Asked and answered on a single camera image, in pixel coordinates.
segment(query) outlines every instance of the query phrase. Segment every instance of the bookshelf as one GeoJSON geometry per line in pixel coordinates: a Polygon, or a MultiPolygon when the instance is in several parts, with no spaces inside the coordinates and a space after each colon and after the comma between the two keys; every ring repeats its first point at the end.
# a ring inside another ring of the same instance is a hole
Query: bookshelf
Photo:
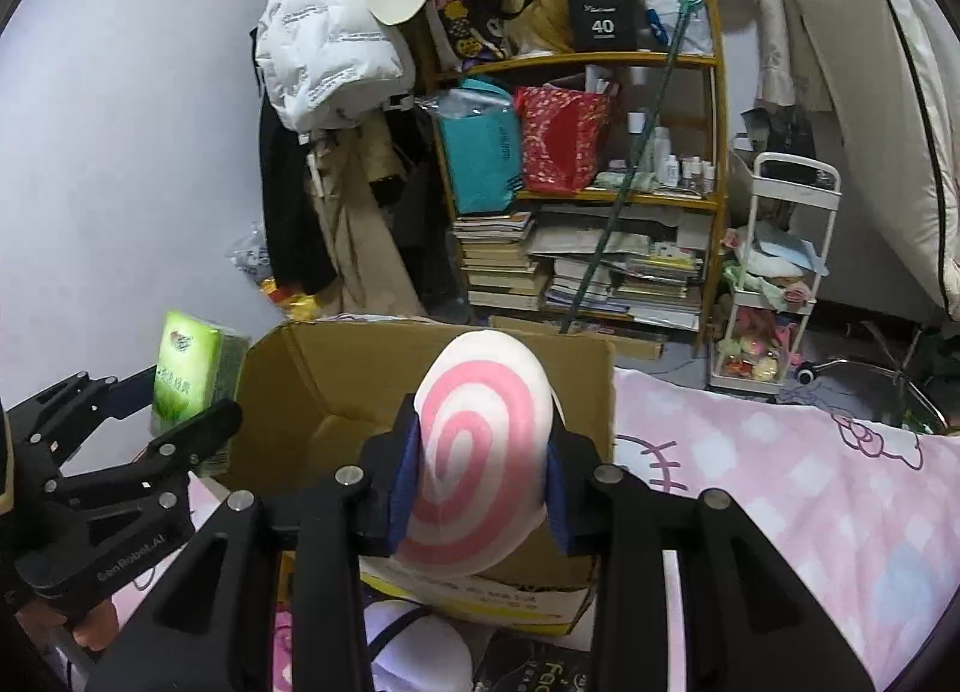
{"type": "MultiPolygon", "coordinates": [[[[728,179],[728,126],[727,126],[727,75],[724,64],[723,38],[720,26],[720,11],[717,0],[704,0],[712,32],[713,55],[680,55],[677,67],[682,70],[700,72],[703,78],[703,105],[699,115],[663,115],[661,125],[669,128],[678,127],[700,132],[704,137],[702,157],[704,161],[711,161],[716,169],[716,181],[712,195],[686,197],[674,195],[659,195],[656,193],[631,193],[628,202],[637,205],[670,206],[671,208],[687,209],[694,212],[705,212],[712,215],[710,227],[709,247],[704,251],[704,277],[702,285],[702,305],[700,310],[700,326],[697,331],[697,346],[703,345],[709,332],[710,315],[717,296],[720,283],[723,236],[727,228],[727,179],[728,179]]],[[[490,74],[503,75],[510,79],[511,75],[522,73],[525,80],[544,72],[544,80],[548,79],[547,72],[573,72],[587,64],[599,64],[605,67],[663,67],[666,65],[666,53],[646,50],[626,50],[613,52],[570,53],[566,55],[542,55],[521,58],[512,58],[507,61],[492,62],[491,64],[477,65],[469,72],[441,72],[437,64],[437,56],[426,27],[425,19],[420,17],[417,22],[411,22],[406,29],[407,38],[416,54],[418,62],[419,86],[425,92],[432,92],[443,86],[451,86],[460,78],[467,75],[490,74]]],[[[434,146],[437,153],[440,177],[443,180],[446,206],[451,221],[458,217],[456,202],[453,197],[453,188],[450,184],[448,168],[446,167],[443,141],[440,131],[434,123],[434,146]]],[[[520,190],[517,192],[517,201],[530,202],[582,202],[584,204],[613,203],[616,192],[587,188],[573,195],[541,194],[534,191],[520,190]]],[[[463,256],[458,257],[459,265],[463,265],[463,256]]],[[[558,308],[542,307],[544,314],[555,315],[558,308]]],[[[630,322],[629,315],[591,313],[582,311],[578,317],[584,319],[613,320],[630,322]]]]}

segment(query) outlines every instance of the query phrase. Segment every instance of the pink and white spiral toy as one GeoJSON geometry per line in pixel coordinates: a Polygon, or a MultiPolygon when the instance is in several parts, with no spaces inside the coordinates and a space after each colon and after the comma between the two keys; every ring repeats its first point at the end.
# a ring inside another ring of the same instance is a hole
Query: pink and white spiral toy
{"type": "Polygon", "coordinates": [[[503,332],[467,332],[414,399],[421,471],[395,555],[431,577],[482,572],[544,521],[553,391],[541,363],[503,332]]]}

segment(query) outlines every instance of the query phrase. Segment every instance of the pink bed sheet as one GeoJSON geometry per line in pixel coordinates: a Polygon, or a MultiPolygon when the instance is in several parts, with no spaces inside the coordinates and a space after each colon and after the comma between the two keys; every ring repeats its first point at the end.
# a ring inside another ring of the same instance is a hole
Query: pink bed sheet
{"type": "Polygon", "coordinates": [[[617,463],[653,489],[730,492],[877,689],[914,657],[960,587],[960,438],[690,390],[632,370],[616,373],[614,426],[617,463]]]}

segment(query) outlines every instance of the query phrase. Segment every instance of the red bag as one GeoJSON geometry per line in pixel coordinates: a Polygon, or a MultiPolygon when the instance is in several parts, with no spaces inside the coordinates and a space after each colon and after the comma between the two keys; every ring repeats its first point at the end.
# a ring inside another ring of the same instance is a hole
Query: red bag
{"type": "Polygon", "coordinates": [[[522,125],[523,182],[541,193],[576,193],[596,175],[597,143],[610,96],[533,86],[517,88],[522,125]]]}

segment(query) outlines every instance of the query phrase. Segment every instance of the white rolling cart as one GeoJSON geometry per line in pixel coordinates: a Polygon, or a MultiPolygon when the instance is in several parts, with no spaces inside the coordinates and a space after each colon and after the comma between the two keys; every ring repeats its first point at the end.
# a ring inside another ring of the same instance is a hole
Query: white rolling cart
{"type": "Polygon", "coordinates": [[[744,277],[746,275],[746,266],[750,259],[750,252],[754,246],[755,230],[757,230],[757,207],[760,199],[779,199],[784,202],[795,202],[803,206],[816,206],[816,208],[827,209],[829,218],[827,219],[827,233],[824,236],[824,243],[819,262],[819,272],[813,273],[813,284],[810,286],[812,292],[811,299],[803,305],[791,305],[786,313],[800,315],[800,328],[790,343],[788,349],[779,355],[779,373],[774,380],[755,381],[749,378],[734,378],[721,374],[722,361],[726,358],[722,349],[713,347],[710,354],[710,375],[709,385],[716,388],[728,388],[736,391],[749,391],[760,394],[779,393],[784,382],[786,382],[787,373],[790,370],[790,361],[793,355],[800,350],[800,342],[803,340],[803,334],[806,332],[806,325],[810,320],[810,314],[816,305],[817,292],[820,289],[820,281],[824,276],[824,270],[827,267],[827,254],[829,254],[830,241],[833,238],[833,224],[836,222],[837,209],[840,206],[840,175],[835,168],[822,161],[814,161],[813,158],[803,158],[802,156],[791,156],[786,153],[760,153],[754,161],[754,168],[750,171],[746,163],[733,156],[733,172],[746,182],[750,190],[750,219],[747,223],[747,241],[743,249],[743,262],[740,270],[740,276],[736,282],[736,287],[731,289],[733,296],[733,308],[730,313],[730,320],[727,322],[727,329],[724,339],[733,337],[733,326],[736,324],[736,312],[738,308],[763,308],[763,310],[774,310],[774,307],[757,291],[747,291],[744,287],[744,277]],[[760,168],[767,161],[787,161],[797,166],[809,166],[824,172],[832,179],[832,188],[815,187],[814,185],[800,185],[798,182],[786,182],[784,180],[774,180],[769,177],[760,176],[760,168]]]}

